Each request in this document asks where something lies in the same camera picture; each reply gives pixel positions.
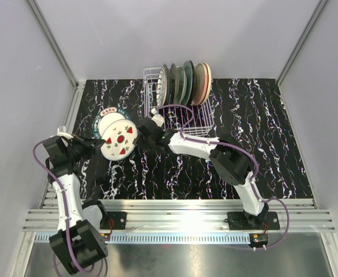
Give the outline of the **pink cream branch plate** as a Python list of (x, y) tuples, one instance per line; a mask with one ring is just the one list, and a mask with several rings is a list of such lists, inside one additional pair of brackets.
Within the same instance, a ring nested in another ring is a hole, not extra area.
[(197, 78), (196, 78), (197, 85), (196, 85), (196, 92), (193, 98), (193, 104), (199, 105), (203, 94), (206, 93), (205, 86), (208, 84), (206, 66), (203, 63), (199, 63), (195, 67), (195, 72), (197, 74)]

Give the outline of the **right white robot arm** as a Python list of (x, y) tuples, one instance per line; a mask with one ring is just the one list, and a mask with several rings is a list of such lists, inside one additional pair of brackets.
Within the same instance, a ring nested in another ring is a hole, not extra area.
[(233, 186), (242, 202), (243, 211), (228, 212), (225, 222), (231, 230), (278, 230), (280, 223), (253, 184), (258, 165), (230, 135), (203, 138), (172, 129), (163, 130), (161, 123), (145, 118), (137, 126), (135, 144), (176, 155), (190, 155), (209, 161), (218, 176)]

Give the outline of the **white blue sunburst plate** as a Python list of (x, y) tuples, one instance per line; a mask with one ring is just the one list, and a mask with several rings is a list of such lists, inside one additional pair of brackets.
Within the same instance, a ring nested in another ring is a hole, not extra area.
[(165, 105), (167, 95), (168, 95), (168, 77), (163, 72), (163, 67), (161, 67), (157, 79), (157, 90), (156, 90), (156, 102), (158, 107)]

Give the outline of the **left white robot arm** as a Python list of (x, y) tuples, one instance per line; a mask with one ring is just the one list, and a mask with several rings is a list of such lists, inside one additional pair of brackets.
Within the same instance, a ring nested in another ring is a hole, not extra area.
[(43, 142), (48, 180), (57, 194), (59, 223), (57, 233), (50, 237), (50, 246), (71, 275), (92, 271), (94, 263), (108, 255), (100, 234), (108, 224), (108, 214), (101, 201), (82, 200), (77, 163), (90, 159), (104, 145), (102, 139), (78, 136), (54, 136)]

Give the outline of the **white plate dark lettered rim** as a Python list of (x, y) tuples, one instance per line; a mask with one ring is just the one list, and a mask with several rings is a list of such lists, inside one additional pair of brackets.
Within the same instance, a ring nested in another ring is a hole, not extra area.
[(115, 121), (131, 120), (128, 112), (120, 107), (108, 107), (98, 112), (92, 125), (92, 134), (95, 139), (101, 139), (106, 129)]

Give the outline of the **green plate with flower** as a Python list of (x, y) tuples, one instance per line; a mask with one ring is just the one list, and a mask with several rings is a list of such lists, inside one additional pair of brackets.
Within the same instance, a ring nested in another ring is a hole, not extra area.
[(186, 105), (187, 75), (183, 66), (178, 68), (179, 89), (176, 97), (176, 104)]

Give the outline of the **grey reindeer snowflake plate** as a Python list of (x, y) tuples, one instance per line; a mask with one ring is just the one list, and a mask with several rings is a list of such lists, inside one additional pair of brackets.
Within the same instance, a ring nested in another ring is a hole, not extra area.
[(170, 104), (175, 103), (175, 99), (179, 91), (179, 73), (176, 64), (172, 64), (170, 68), (171, 90), (170, 90)]

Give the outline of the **orange cream leaf plate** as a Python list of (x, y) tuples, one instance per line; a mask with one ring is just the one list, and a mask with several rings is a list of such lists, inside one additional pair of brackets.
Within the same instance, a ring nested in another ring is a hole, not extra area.
[(203, 64), (206, 67), (207, 74), (208, 74), (208, 83), (207, 83), (206, 95), (205, 95), (204, 100), (203, 100), (203, 104), (204, 104), (208, 100), (209, 94), (210, 94), (210, 91), (211, 91), (211, 88), (212, 88), (212, 72), (211, 72), (210, 66), (207, 63), (204, 62)]

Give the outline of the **dark striped rim plate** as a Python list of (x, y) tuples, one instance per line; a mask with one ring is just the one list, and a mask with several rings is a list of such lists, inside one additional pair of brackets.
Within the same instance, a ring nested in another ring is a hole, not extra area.
[(189, 60), (186, 61), (183, 65), (183, 68), (186, 73), (186, 94), (185, 97), (183, 98), (183, 103), (185, 106), (189, 105), (191, 101), (193, 100), (193, 94), (195, 91), (195, 85), (196, 85), (196, 71), (194, 67), (194, 63)]

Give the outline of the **white watermelon plate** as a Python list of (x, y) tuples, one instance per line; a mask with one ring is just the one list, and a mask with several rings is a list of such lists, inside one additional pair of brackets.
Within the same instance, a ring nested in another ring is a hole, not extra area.
[(102, 155), (110, 161), (119, 161), (128, 157), (134, 150), (134, 141), (138, 136), (136, 125), (128, 119), (120, 119), (108, 126), (102, 139)]

